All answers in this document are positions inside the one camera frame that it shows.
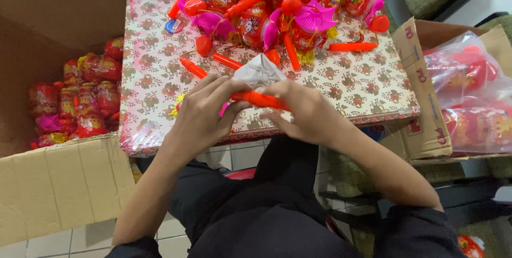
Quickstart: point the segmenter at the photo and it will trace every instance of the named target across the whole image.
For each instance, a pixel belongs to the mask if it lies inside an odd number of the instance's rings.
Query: red stool
[[[252,179],[254,177],[254,173],[256,173],[256,167],[232,171],[232,172],[225,174],[224,176],[227,178],[230,178],[232,180],[243,180],[243,179]],[[338,237],[340,237],[341,239],[350,243],[348,238],[343,234],[341,229],[338,228],[338,225],[336,225],[336,223],[332,221],[332,218],[329,215],[326,215],[325,222],[326,222],[327,226],[329,226],[329,228],[331,229],[332,232],[334,232],[336,235],[338,235]]]

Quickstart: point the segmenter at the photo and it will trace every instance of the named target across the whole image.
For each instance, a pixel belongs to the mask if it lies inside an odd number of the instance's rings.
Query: hand
[[[212,74],[206,76],[181,101],[176,123],[163,144],[177,147],[188,162],[231,133],[238,113],[252,105],[237,101],[229,104],[222,117],[219,112],[231,94],[251,90],[244,82]]]
[[[263,93],[278,97],[290,106],[292,123],[275,113],[261,115],[271,119],[289,137],[334,148],[335,144],[344,144],[343,138],[349,139],[352,131],[357,130],[318,90],[285,80],[269,85]]]

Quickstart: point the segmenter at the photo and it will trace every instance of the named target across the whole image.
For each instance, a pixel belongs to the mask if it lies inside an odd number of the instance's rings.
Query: open cardboard box
[[[386,123],[390,134],[381,144],[412,165],[452,163],[462,158],[446,158],[452,153],[450,135],[439,109],[431,76],[426,69],[423,49],[432,49],[466,31],[483,41],[487,52],[499,63],[505,75],[512,77],[512,47],[503,28],[490,31],[448,23],[409,19],[393,33],[393,41],[421,108],[417,118]],[[506,156],[493,154],[478,157]]]
[[[135,183],[117,134],[29,150],[28,90],[124,35],[126,0],[0,0],[0,246],[116,217]]]

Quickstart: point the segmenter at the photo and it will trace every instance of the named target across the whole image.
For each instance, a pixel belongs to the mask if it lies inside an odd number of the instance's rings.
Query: black sleeve
[[[105,258],[162,258],[158,243],[151,237],[142,237],[135,242],[121,244],[112,249]]]
[[[445,213],[423,207],[393,206],[375,234],[375,258],[464,258]]]

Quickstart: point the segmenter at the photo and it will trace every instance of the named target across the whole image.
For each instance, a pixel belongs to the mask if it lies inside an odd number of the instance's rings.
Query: floral tablecloth
[[[195,50],[197,27],[179,14],[184,23],[181,32],[164,30],[167,11],[175,0],[128,0],[126,6],[125,52],[121,87],[121,148],[132,156],[153,155],[163,137],[174,124],[176,99],[187,93],[199,79],[180,65],[179,56]],[[359,38],[359,22],[342,15],[337,26],[336,41],[330,40],[315,52],[315,62],[292,70],[283,47],[278,67],[288,79],[320,90],[342,115],[354,124],[364,124],[416,116],[419,106],[389,33],[379,34],[379,46],[365,53],[331,53],[326,51],[334,42]],[[365,30],[366,41],[376,42],[375,35]],[[228,54],[225,41],[216,41],[214,50],[246,63],[259,52],[234,49]],[[208,73],[232,77],[234,70],[210,57],[201,58],[196,52],[186,54]],[[234,122],[230,143],[279,133],[270,121],[261,120],[260,113],[268,108],[242,111]],[[290,113],[283,111],[283,117]]]

